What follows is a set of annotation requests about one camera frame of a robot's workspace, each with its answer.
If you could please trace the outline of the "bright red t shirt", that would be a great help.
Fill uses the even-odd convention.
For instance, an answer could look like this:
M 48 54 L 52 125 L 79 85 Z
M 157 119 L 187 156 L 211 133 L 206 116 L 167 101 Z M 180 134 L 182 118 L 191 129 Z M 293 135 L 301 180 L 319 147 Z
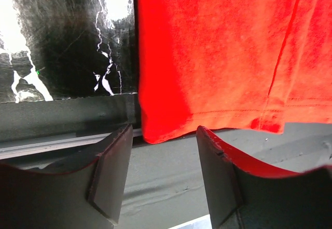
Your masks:
M 137 0 L 142 133 L 331 123 L 331 0 Z

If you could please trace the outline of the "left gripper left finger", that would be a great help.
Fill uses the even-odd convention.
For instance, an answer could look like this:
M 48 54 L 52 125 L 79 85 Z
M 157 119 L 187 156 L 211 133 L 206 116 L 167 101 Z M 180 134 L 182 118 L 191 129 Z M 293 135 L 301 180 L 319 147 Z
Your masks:
M 122 126 L 45 168 L 1 163 L 1 228 L 113 228 L 133 145 Z

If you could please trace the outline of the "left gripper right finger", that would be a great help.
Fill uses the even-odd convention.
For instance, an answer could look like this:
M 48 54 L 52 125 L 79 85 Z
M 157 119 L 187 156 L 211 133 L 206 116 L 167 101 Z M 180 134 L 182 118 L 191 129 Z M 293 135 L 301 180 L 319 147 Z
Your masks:
M 331 228 L 331 166 L 293 172 L 196 131 L 212 228 Z

